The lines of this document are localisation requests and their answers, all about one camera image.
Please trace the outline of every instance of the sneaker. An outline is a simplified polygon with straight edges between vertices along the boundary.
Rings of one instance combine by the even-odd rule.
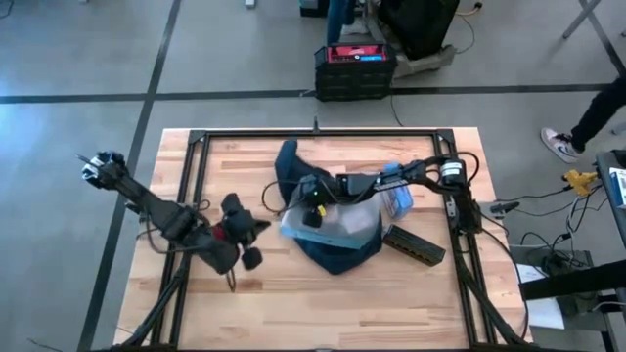
[[[552,128],[541,129],[541,140],[544,141],[546,147],[566,163],[576,162],[581,155],[572,147],[571,136],[559,133]]]
[[[361,19],[354,19],[353,24],[344,24],[341,28],[341,35],[367,34],[370,31],[365,27]]]

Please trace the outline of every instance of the wooden tabletop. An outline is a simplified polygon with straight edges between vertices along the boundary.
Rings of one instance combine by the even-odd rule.
[[[480,137],[476,128],[454,128],[457,149],[480,158],[472,182],[478,201],[495,198]],[[163,131],[150,188],[158,196],[176,199],[187,129]],[[274,181],[279,139],[211,138],[203,197],[212,207],[211,222],[220,219],[219,203],[229,193],[239,195],[256,218],[272,221],[258,246],[263,263],[254,271],[236,266],[237,292],[224,277],[198,258],[192,261],[180,335],[184,349],[451,349],[468,347],[450,235],[442,196],[410,186],[414,208],[398,225],[434,242],[448,253],[442,263],[428,267],[386,245],[380,253],[339,276],[332,276],[306,257],[292,239],[280,234],[280,224],[261,204],[263,187]],[[409,162],[433,155],[425,137],[318,137],[300,139],[298,154],[332,173],[380,171],[392,161]],[[195,184],[197,160],[187,199]],[[469,173],[473,162],[467,160]],[[268,203],[280,208],[278,189],[268,191]],[[484,222],[504,243],[504,232]],[[156,242],[166,247],[159,236]],[[507,254],[486,236],[477,237],[485,282],[493,304],[518,333],[523,303],[514,267]],[[129,336],[157,300],[164,256],[138,240],[126,288],[115,343]],[[168,316],[173,310],[173,302]],[[474,316],[484,340],[477,306]],[[169,334],[165,320],[163,340]]]

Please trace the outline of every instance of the gray floor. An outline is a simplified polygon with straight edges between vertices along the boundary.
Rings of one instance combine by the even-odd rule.
[[[2,96],[146,93],[171,0],[17,0],[0,20]],[[464,7],[472,1],[462,1]],[[479,87],[607,83],[616,75],[589,22],[566,42],[561,33],[581,10],[576,0],[488,1],[469,19],[476,43],[438,72],[396,81],[408,87]],[[596,10],[604,32],[626,60],[626,5],[603,0]],[[297,2],[183,0],[158,85],[160,93],[309,89],[312,53],[324,42],[323,20],[302,19]],[[454,20],[446,43],[470,42]],[[569,167],[538,138],[543,126],[567,130],[594,92],[397,96],[408,126],[477,126],[499,197],[541,194],[562,185]],[[128,153],[143,102],[0,104],[0,340],[6,351],[40,351],[32,338],[74,350],[112,218],[114,194],[80,180],[74,153],[115,149]],[[160,132],[167,127],[394,126],[389,100],[321,104],[312,98],[155,102],[136,176],[149,182]],[[621,148],[608,133],[626,120],[620,112],[575,165],[591,170],[593,153]],[[592,199],[598,204],[604,195]],[[550,210],[571,195],[528,201]],[[547,239],[563,232],[564,217],[528,219],[512,214],[510,242],[535,231]],[[126,216],[106,292],[95,347],[111,343],[132,260],[136,218]],[[606,206],[587,215],[576,238],[596,263],[626,257]],[[615,329],[626,335],[623,322]],[[543,346],[603,350],[589,331],[533,329]],[[626,341],[621,347],[626,348]]]

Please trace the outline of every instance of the black pants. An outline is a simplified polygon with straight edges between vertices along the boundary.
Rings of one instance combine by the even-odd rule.
[[[626,77],[619,77],[594,98],[578,125],[571,129],[572,147],[578,152],[584,152],[585,144],[625,105]]]

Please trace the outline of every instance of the person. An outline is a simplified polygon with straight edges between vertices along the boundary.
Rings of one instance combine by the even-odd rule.
[[[606,86],[589,105],[570,134],[552,128],[541,130],[541,140],[566,163],[575,162],[585,152],[585,145],[626,105],[626,77],[619,77]]]
[[[368,33],[361,19],[354,18],[355,5],[356,0],[331,0],[327,19],[328,45],[337,43],[341,35]]]

